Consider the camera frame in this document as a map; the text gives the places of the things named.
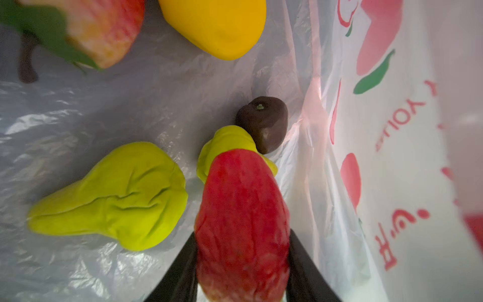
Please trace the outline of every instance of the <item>play food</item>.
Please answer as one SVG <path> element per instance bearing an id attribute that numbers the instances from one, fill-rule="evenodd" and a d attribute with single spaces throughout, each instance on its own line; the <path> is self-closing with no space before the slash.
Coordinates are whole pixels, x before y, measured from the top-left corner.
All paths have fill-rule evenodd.
<path id="1" fill-rule="evenodd" d="M 0 3 L 0 23 L 26 35 L 25 41 L 36 37 L 45 48 L 68 62 L 94 68 L 107 68 L 120 61 L 140 32 L 144 18 L 144 0 Z M 21 64 L 30 61 L 31 50 L 29 53 L 22 54 Z"/>
<path id="2" fill-rule="evenodd" d="M 207 53 L 235 60 L 260 38 L 266 0 L 159 0 L 166 21 Z"/>
<path id="3" fill-rule="evenodd" d="M 195 222 L 197 277 L 212 302 L 279 302 L 289 277 L 289 212 L 263 158 L 212 162 Z"/>
<path id="4" fill-rule="evenodd" d="M 163 241 L 186 208 L 185 177 L 151 143 L 131 143 L 104 157 L 81 180 L 45 197 L 28 214 L 44 235 L 101 234 L 131 251 Z"/>
<path id="5" fill-rule="evenodd" d="M 215 132 L 213 138 L 203 146 L 198 158 L 196 174 L 203 183 L 206 182 L 208 172 L 215 157 L 233 149 L 246 149 L 256 152 L 255 142 L 241 127 L 233 125 L 225 126 Z M 269 166 L 273 175 L 276 175 L 278 172 L 277 166 L 265 156 L 261 154 L 260 156 Z"/>
<path id="6" fill-rule="evenodd" d="M 197 253 L 195 236 L 191 234 L 161 282 L 144 302 L 195 302 Z M 288 263 L 290 275 L 285 290 L 288 302 L 341 302 L 293 230 L 290 232 Z"/>
<path id="7" fill-rule="evenodd" d="M 235 125 L 252 136 L 261 154 L 267 154 L 275 151 L 284 141 L 288 109 L 278 98 L 258 97 L 237 112 Z"/>

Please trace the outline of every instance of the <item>brown fruit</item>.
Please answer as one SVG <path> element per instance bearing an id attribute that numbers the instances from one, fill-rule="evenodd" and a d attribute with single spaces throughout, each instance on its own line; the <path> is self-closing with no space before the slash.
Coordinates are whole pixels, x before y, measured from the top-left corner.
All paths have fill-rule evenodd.
<path id="1" fill-rule="evenodd" d="M 281 99 L 258 97 L 237 112 L 235 125 L 252 136 L 261 154 L 267 154 L 275 151 L 284 141 L 288 109 Z"/>

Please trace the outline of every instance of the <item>brown stem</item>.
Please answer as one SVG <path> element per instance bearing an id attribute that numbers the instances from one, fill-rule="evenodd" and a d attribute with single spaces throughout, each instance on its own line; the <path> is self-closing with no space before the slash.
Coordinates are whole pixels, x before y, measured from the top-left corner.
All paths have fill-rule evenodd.
<path id="1" fill-rule="evenodd" d="M 32 66 L 32 52 L 38 44 L 39 39 L 35 35 L 28 32 L 22 34 L 17 71 L 18 78 L 26 84 L 39 80 L 39 76 Z"/>

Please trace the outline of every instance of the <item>green leaf print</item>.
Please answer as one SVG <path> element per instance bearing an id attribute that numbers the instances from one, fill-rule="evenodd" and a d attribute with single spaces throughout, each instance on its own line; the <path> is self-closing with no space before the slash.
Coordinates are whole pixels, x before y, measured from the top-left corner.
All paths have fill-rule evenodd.
<path id="1" fill-rule="evenodd" d="M 384 59 L 381 65 L 374 69 L 373 72 L 363 77 L 359 83 L 356 84 L 354 87 L 354 94 L 362 94 L 369 89 L 376 87 L 386 75 L 387 70 L 389 69 L 389 60 L 391 57 L 396 53 L 396 50 L 393 49 Z"/>
<path id="2" fill-rule="evenodd" d="M 352 32 L 352 25 L 354 24 L 354 22 L 351 23 L 351 27 L 349 27 L 349 30 L 347 31 L 347 33 L 345 34 L 346 37 L 349 37 L 351 35 L 351 32 Z"/>

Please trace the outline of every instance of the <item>yellow pepper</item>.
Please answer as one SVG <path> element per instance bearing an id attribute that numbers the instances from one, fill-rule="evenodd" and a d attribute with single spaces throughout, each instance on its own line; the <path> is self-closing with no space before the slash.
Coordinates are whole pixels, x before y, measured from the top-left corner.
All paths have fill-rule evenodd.
<path id="1" fill-rule="evenodd" d="M 166 21 L 207 53 L 235 60 L 260 38 L 266 0 L 159 0 Z"/>
<path id="2" fill-rule="evenodd" d="M 45 235 L 97 233 L 126 249 L 163 241 L 186 208 L 185 177 L 151 143 L 131 143 L 104 157 L 77 181 L 34 205 L 28 227 Z"/>
<path id="3" fill-rule="evenodd" d="M 242 127 L 226 126 L 215 132 L 213 138 L 203 146 L 198 157 L 196 174 L 203 183 L 208 178 L 208 173 L 215 157 L 234 149 L 246 149 L 257 152 L 253 138 Z M 265 160 L 275 176 L 278 172 L 277 166 L 265 156 L 261 154 L 260 156 Z"/>

